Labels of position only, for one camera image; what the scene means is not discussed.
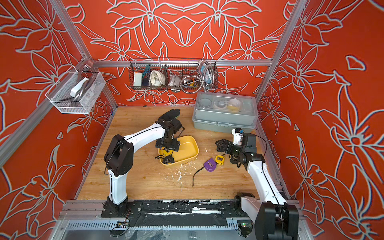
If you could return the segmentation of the small yellow 2m tape measure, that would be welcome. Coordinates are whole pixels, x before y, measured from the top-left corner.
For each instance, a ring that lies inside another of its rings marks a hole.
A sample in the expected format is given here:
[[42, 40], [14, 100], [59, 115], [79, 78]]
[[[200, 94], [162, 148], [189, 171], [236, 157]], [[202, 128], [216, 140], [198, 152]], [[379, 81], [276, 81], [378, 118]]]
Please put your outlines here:
[[224, 164], [224, 162], [225, 162], [225, 157], [223, 155], [217, 155], [215, 157], [215, 162], [216, 162], [216, 164], [222, 166]]

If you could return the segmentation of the round black tape measure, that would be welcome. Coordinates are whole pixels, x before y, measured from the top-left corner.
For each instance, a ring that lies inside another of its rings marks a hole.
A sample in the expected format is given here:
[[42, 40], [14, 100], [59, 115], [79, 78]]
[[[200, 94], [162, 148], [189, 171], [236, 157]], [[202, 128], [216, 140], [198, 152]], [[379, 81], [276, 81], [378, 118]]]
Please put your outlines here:
[[238, 156], [230, 155], [230, 163], [234, 165], [240, 165], [240, 159]]

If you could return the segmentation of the purple tape measure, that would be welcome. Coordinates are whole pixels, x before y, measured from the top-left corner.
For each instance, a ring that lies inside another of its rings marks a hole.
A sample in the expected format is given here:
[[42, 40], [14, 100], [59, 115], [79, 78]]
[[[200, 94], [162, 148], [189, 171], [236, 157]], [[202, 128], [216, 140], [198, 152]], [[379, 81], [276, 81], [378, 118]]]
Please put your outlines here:
[[206, 161], [203, 164], [203, 166], [194, 173], [193, 178], [192, 178], [192, 187], [195, 185], [195, 177], [199, 172], [201, 172], [202, 170], [206, 170], [208, 172], [213, 172], [216, 169], [216, 167], [217, 167], [217, 163], [214, 159], [211, 158], [208, 161]]

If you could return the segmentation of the yellow plastic storage box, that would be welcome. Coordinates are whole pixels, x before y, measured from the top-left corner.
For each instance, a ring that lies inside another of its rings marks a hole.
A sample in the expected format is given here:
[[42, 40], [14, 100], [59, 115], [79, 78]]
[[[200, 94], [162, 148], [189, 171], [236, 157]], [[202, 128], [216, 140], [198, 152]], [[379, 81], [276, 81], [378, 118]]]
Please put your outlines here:
[[164, 165], [159, 160], [163, 166], [171, 167], [171, 166], [176, 166], [178, 164], [184, 164], [188, 161], [195, 159], [200, 153], [199, 147], [194, 137], [183, 136], [178, 138], [178, 141], [180, 141], [180, 149], [178, 152], [160, 150], [160, 149], [158, 150], [159, 155], [164, 155], [164, 156], [172, 155], [175, 159], [175, 162], [170, 165]]

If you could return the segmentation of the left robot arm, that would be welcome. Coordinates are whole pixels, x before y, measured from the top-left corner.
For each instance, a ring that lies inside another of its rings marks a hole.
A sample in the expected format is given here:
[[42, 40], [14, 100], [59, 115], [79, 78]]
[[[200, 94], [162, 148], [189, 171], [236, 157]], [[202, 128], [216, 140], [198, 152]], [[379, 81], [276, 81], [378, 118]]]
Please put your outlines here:
[[110, 192], [103, 206], [103, 218], [123, 217], [128, 213], [127, 175], [133, 167], [136, 151], [155, 141], [156, 148], [177, 152], [180, 142], [175, 138], [175, 133], [181, 128], [182, 124], [177, 119], [160, 119], [137, 133], [115, 135], [112, 138], [104, 156]]

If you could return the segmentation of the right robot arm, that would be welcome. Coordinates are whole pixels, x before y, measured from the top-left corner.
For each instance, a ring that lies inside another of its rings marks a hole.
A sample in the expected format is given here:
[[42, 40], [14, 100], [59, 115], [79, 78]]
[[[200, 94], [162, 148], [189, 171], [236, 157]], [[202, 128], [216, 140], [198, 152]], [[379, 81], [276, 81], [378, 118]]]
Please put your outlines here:
[[259, 200], [251, 195], [237, 195], [240, 210], [253, 222], [257, 240], [297, 240], [299, 230], [299, 211], [290, 205], [278, 191], [263, 154], [257, 152], [255, 134], [235, 132], [234, 140], [215, 142], [217, 152], [228, 154], [230, 162], [238, 167], [244, 166], [251, 176]]

